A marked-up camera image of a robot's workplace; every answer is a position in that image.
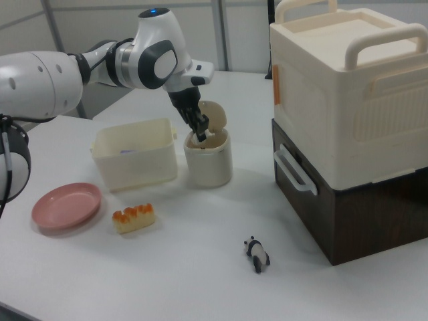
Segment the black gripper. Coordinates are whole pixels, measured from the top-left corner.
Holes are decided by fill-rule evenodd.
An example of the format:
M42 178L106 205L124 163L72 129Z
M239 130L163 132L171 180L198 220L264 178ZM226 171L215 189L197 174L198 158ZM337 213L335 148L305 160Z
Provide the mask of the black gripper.
M201 94L198 87L191 87L178 92L169 92L168 95L172 105L196 134L197 141L203 142L206 140L205 131L209 127L209 119L200 112L198 103Z

